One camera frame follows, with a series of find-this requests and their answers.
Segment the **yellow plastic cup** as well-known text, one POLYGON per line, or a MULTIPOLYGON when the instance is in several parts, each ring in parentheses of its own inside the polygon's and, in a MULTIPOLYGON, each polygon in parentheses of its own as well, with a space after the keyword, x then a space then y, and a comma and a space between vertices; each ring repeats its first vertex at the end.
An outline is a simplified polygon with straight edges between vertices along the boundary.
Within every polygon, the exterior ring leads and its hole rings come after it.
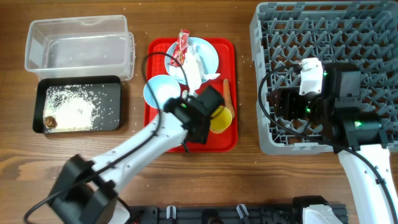
POLYGON ((210 131, 215 134, 224 132, 232 123, 233 116, 229 109, 219 106, 211 115, 210 131))

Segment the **orange carrot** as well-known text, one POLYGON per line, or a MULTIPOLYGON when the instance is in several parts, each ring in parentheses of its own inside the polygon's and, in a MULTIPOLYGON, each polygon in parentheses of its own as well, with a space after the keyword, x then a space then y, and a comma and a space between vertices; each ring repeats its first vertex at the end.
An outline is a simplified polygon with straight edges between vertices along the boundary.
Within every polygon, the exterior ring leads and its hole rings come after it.
POLYGON ((229 80, 226 78, 223 80, 223 96, 224 96, 225 107, 231 112, 232 118, 234 118, 235 110, 232 104, 231 91, 229 88, 229 80))

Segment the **white napkin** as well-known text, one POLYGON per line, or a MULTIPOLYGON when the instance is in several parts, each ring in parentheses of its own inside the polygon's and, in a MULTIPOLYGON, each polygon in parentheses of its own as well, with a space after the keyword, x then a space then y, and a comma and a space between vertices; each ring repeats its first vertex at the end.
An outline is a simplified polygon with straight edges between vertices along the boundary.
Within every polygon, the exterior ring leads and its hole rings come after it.
POLYGON ((185 53, 185 61, 182 65, 185 77, 187 78, 188 93, 193 96, 197 96, 196 91, 201 87, 203 80, 214 80, 220 76, 220 73, 205 73, 196 47, 196 44, 188 45, 187 52, 185 53))

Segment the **light blue bowl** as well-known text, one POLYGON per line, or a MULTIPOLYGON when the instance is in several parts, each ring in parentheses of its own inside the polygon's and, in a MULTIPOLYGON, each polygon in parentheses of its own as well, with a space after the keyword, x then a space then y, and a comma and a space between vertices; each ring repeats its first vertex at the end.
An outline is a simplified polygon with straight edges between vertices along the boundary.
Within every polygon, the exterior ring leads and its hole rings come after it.
POLYGON ((179 82, 169 75, 152 77, 144 86, 143 97, 146 103, 155 109, 163 109, 170 98, 179 98, 181 88, 179 82))

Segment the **red snack wrapper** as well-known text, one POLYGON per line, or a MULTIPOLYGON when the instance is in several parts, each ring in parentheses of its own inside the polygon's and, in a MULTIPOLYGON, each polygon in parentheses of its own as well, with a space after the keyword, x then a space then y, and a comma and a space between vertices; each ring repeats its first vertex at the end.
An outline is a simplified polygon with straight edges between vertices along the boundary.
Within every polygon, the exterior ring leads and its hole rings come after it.
POLYGON ((169 65, 178 67, 179 65, 183 65, 185 61, 185 54, 188 50, 188 38, 190 35, 190 31, 186 29, 181 29, 178 38, 176 41, 176 46, 174 48, 172 59, 169 62, 169 65))

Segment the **pile of white rice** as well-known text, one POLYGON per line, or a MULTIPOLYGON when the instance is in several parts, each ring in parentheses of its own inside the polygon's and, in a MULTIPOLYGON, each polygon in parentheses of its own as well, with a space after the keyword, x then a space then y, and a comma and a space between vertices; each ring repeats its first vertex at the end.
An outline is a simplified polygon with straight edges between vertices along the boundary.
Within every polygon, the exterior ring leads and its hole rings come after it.
POLYGON ((53 116, 57 127, 45 133, 112 131, 118 128, 121 85, 100 83, 51 86, 47 89, 42 121, 53 116))

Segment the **brown chocolate pastry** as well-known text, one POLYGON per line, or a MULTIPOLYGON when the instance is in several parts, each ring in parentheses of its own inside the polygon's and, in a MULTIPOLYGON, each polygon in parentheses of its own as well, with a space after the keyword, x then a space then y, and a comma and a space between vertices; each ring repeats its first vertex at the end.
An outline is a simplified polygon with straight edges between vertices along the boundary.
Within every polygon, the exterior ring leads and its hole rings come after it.
POLYGON ((44 125, 48 129, 53 129, 57 127, 57 122, 53 116, 47 116, 44 118, 44 125))

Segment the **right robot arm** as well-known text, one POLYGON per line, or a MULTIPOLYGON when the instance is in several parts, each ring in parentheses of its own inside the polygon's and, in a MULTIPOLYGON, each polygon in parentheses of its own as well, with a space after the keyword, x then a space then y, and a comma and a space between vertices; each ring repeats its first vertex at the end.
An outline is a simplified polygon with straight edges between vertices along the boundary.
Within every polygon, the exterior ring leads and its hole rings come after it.
POLYGON ((389 140, 380 116, 361 109, 360 69, 352 63, 322 64, 308 58, 270 71, 258 90, 271 75, 290 68, 299 72, 300 88, 275 90, 270 97, 274 111, 285 119, 307 119, 322 126, 324 138, 280 128, 333 148, 349 180, 361 223, 397 223, 389 140))

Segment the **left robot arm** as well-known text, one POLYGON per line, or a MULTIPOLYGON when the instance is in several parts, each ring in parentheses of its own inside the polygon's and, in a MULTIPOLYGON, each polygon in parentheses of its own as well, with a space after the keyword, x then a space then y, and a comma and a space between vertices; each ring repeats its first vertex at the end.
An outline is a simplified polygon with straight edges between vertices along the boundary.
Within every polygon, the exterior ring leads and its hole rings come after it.
POLYGON ((85 160, 76 154, 63 166, 48 206, 64 223, 126 223, 119 193, 145 166, 186 142, 205 144, 210 118, 224 99, 212 86, 186 101, 169 99, 158 115, 118 147, 85 160))

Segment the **white plastic spoon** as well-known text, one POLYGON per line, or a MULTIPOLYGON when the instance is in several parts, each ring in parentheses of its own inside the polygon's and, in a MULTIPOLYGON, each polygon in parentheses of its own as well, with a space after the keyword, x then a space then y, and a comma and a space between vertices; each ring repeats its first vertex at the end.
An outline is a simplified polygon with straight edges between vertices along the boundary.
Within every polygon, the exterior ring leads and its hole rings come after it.
POLYGON ((184 100, 187 100, 187 99, 188 99, 188 96, 189 96, 189 91, 188 91, 188 90, 182 91, 182 98, 183 98, 184 100))

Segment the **light blue plate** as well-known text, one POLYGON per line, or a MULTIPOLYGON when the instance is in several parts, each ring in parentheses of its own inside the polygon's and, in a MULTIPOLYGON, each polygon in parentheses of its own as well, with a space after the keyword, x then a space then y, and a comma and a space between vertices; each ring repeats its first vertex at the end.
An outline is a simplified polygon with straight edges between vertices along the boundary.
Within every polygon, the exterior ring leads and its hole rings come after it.
MULTIPOLYGON (((204 76, 202 76, 202 83, 207 82, 208 80, 212 80, 210 74, 218 73, 218 65, 219 65, 219 57, 216 49, 205 39, 201 39, 199 37, 189 37, 188 38, 189 45, 195 45, 195 52, 200 57, 204 76)), ((179 67, 175 68, 170 64, 170 58, 164 58, 164 65, 167 73, 174 77, 180 84, 185 85, 186 81, 183 76, 183 73, 179 67)))

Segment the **red serving tray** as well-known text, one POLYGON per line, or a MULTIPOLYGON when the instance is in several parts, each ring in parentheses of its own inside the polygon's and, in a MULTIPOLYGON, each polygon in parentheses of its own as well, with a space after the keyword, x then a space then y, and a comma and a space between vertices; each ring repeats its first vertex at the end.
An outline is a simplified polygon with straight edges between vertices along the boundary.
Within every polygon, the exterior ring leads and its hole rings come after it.
MULTIPOLYGON (((177 39, 159 38, 150 43, 148 52, 170 52, 170 47, 177 39)), ((231 91, 231 99, 233 106, 237 106, 237 90, 236 90, 236 62, 235 49, 233 44, 224 38, 206 38, 217 51, 219 57, 218 73, 220 77, 210 80, 201 85, 197 93, 201 93, 207 86, 212 86, 220 93, 223 93, 223 80, 229 80, 229 88, 231 91)), ((167 71, 164 65, 164 56, 156 55, 147 61, 147 79, 156 75, 166 75, 167 71)), ((238 120, 233 118, 231 125, 222 133, 215 134, 209 132, 206 144, 188 143, 187 147, 190 152, 228 152, 238 142, 238 120)))

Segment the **black plastic tray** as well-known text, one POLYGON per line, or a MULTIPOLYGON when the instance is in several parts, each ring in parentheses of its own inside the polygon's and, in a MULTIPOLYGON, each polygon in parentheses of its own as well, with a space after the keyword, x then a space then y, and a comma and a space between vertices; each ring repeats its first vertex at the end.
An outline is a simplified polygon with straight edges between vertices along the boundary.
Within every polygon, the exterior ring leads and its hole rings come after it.
POLYGON ((46 78, 37 86, 35 133, 114 131, 121 123, 117 76, 46 78))

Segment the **clear plastic bin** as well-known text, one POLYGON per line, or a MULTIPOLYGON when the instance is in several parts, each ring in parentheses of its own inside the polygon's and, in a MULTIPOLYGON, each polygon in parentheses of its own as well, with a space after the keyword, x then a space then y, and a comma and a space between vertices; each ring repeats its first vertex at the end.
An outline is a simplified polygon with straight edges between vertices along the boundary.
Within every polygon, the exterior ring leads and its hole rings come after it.
POLYGON ((30 23, 24 67, 39 79, 133 76, 134 36, 124 15, 68 17, 30 23))

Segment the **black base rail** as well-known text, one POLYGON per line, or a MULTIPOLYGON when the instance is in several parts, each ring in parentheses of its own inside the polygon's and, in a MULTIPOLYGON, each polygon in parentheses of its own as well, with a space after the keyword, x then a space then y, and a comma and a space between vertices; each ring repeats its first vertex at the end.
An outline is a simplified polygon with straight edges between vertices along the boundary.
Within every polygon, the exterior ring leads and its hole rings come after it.
POLYGON ((301 223, 297 208, 287 205, 246 206, 248 213, 240 215, 234 207, 178 207, 176 216, 167 215, 166 208, 156 206, 131 207, 132 222, 141 224, 204 223, 204 216, 217 215, 223 223, 301 223))

